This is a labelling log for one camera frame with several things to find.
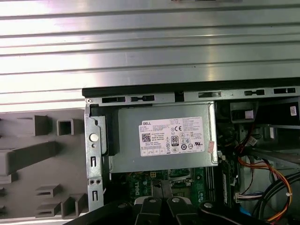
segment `aluminum panel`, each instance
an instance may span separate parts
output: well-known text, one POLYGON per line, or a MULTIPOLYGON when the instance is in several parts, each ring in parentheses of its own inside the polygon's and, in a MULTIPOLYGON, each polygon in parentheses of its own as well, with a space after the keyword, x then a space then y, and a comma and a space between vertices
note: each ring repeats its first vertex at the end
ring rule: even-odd
POLYGON ((88 87, 297 77, 299 8, 298 0, 0 1, 0 112, 83 107, 88 87))

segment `sticker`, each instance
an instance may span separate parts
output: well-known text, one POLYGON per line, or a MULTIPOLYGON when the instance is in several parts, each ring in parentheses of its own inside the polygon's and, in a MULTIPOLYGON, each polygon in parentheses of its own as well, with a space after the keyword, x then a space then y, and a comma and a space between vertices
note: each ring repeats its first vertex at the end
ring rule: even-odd
POLYGON ((141 156, 204 152, 202 117, 143 121, 139 135, 141 156))
POLYGON ((254 119, 253 110, 245 111, 245 119, 247 119, 247 120, 254 119))
POLYGON ((290 110, 291 110, 291 116, 297 116, 297 111, 296 111, 296 107, 295 106, 291 106, 290 110))
POLYGON ((256 145, 257 142, 258 141, 253 136, 250 136, 247 144, 248 144, 248 146, 249 145, 254 146, 254 145, 256 145))
POLYGON ((215 142, 213 141, 210 141, 208 143, 208 149, 207 149, 207 152, 212 154, 214 152, 214 147, 215 147, 215 142))

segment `barcode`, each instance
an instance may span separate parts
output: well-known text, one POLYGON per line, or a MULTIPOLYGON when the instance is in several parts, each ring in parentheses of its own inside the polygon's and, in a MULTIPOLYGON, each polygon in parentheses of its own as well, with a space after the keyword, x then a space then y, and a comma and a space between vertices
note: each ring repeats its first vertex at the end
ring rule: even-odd
POLYGON ((142 134, 142 142, 151 142, 151 134, 142 134))
POLYGON ((290 110, 291 110, 291 116, 297 116, 297 111, 295 106, 290 107, 290 110))

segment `gray plastic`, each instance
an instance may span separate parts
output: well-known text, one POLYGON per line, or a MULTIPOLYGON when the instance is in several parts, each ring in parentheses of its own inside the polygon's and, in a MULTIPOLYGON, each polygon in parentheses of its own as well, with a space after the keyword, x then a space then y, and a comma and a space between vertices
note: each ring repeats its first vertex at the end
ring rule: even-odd
POLYGON ((88 196, 86 194, 70 195, 61 203, 63 219, 77 218, 84 210, 88 210, 88 196))
POLYGON ((22 149, 24 146, 46 142, 56 142, 59 150, 54 157, 27 166, 9 176, 0 176, 0 187, 5 188, 5 195, 0 197, 0 205, 5 205, 6 212, 1 215, 2 219, 35 217, 40 205, 60 205, 74 193, 87 193, 84 134, 57 136, 56 133, 57 120, 72 118, 82 121, 83 113, 84 110, 76 109, 0 114, 2 150, 22 149), (50 127, 53 128, 48 135, 23 136, 31 132, 31 126, 29 121, 18 118, 32 118, 34 115, 48 117, 52 123, 50 127), (54 184, 60 184, 63 188, 54 198, 36 197, 37 188, 54 184))
POLYGON ((83 132, 83 122, 81 120, 58 120, 56 122, 57 136, 77 135, 83 132))
POLYGON ((33 165, 57 154, 55 142, 45 142, 14 150, 0 151, 0 176, 33 165))
POLYGON ((28 121, 29 127, 31 127, 31 132, 29 135, 32 136, 40 136, 40 135, 47 135, 50 132, 50 122, 47 116, 38 116, 34 115, 33 117, 22 117, 18 118, 19 120, 28 121))
POLYGON ((40 205, 36 210, 36 218, 54 217, 59 211, 59 203, 40 205))
POLYGON ((0 184, 11 184, 12 182, 18 180, 18 173, 14 172, 8 176, 0 176, 0 184))
POLYGON ((58 185, 48 185, 48 186, 40 186, 36 189, 37 197, 42 198, 54 198, 57 193, 61 191, 61 186, 58 185))

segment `80 plus logo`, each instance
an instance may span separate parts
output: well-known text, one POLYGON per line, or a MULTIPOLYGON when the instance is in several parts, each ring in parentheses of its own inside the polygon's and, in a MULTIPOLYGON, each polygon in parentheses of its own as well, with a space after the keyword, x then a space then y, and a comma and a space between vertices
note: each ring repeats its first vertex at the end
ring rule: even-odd
POLYGON ((178 138, 178 136, 171 136, 171 145, 172 146, 179 146, 179 138, 178 138))

